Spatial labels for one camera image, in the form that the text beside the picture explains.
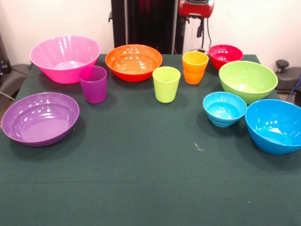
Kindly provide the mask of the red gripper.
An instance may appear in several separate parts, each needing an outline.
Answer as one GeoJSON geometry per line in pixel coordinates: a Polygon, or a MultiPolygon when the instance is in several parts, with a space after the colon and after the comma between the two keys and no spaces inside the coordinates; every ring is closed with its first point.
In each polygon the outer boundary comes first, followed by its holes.
{"type": "Polygon", "coordinates": [[[179,15],[183,17],[183,24],[190,23],[188,17],[201,17],[197,30],[197,38],[203,35],[203,18],[209,18],[214,9],[214,0],[179,0],[179,15]]]}

